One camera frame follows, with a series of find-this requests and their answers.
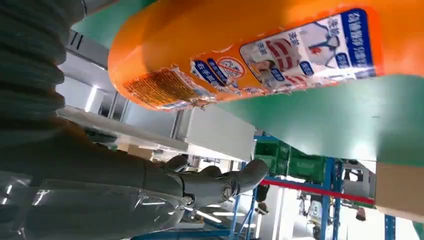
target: cardboard box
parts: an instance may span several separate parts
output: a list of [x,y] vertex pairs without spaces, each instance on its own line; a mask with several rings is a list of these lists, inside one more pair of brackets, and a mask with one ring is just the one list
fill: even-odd
[[386,214],[424,223],[424,167],[377,163],[375,206]]

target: product label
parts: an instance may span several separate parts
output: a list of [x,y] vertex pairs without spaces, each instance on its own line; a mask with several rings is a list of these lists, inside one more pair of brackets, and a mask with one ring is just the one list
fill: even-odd
[[376,75],[367,13],[352,9],[228,50],[200,55],[191,73],[219,93],[290,93]]
[[145,74],[123,86],[133,97],[159,110],[179,110],[215,101],[214,94],[196,85],[178,68]]

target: person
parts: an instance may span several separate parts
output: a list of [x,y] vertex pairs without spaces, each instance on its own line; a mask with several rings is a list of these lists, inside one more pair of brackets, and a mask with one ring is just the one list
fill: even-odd
[[264,184],[264,185],[260,184],[260,185],[257,186],[257,193],[256,193],[257,209],[256,209],[256,211],[259,214],[267,215],[269,213],[267,204],[265,203],[265,200],[267,199],[267,194],[268,194],[269,190],[270,190],[269,184]]

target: red bar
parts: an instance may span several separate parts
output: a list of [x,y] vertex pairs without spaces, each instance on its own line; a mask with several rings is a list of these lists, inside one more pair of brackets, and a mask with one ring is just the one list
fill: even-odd
[[371,204],[371,205],[375,204],[374,199],[371,199],[371,198],[368,198],[368,197],[355,196],[355,195],[351,195],[351,194],[344,194],[344,193],[341,193],[341,192],[317,189],[317,188],[310,187],[310,186],[302,186],[302,185],[297,185],[297,184],[292,184],[292,183],[287,183],[287,182],[270,181],[270,180],[265,180],[265,179],[262,180],[261,184],[262,185],[263,184],[269,184],[269,185],[284,187],[284,188],[288,188],[288,189],[303,190],[303,191],[310,192],[310,193],[316,193],[316,194],[331,196],[331,197],[335,197],[335,198],[347,199],[347,200],[351,200],[351,201],[354,201],[354,202],[366,203],[366,204]]

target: blue label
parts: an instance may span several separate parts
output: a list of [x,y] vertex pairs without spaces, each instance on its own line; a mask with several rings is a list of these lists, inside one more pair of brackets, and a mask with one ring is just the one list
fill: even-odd
[[221,71],[221,69],[218,67],[217,63],[212,58],[208,58],[207,59],[207,63],[212,68],[212,70],[216,73],[216,75],[218,76],[218,78],[220,78],[223,83],[227,84],[228,83],[227,82],[227,77]]
[[312,76],[314,75],[314,70],[311,67],[311,64],[308,61],[302,61],[300,62],[300,68],[302,69],[302,72],[306,75],[306,76]]
[[209,68],[209,66],[204,61],[196,60],[194,61],[194,67],[197,69],[197,71],[200,73],[200,75],[210,84],[216,86],[220,85],[222,87],[225,87],[225,84],[218,80],[218,78],[215,76],[215,74],[212,72],[212,70]]
[[284,81],[284,76],[281,74],[280,70],[278,70],[277,68],[275,67],[271,68],[270,72],[277,81],[279,82]]
[[338,53],[335,56],[335,61],[337,62],[337,66],[339,69],[346,69],[351,66],[349,64],[348,55],[344,52]]
[[376,76],[371,55],[367,13],[362,9],[352,9],[341,14],[341,21],[352,67],[363,69],[355,74],[356,78]]

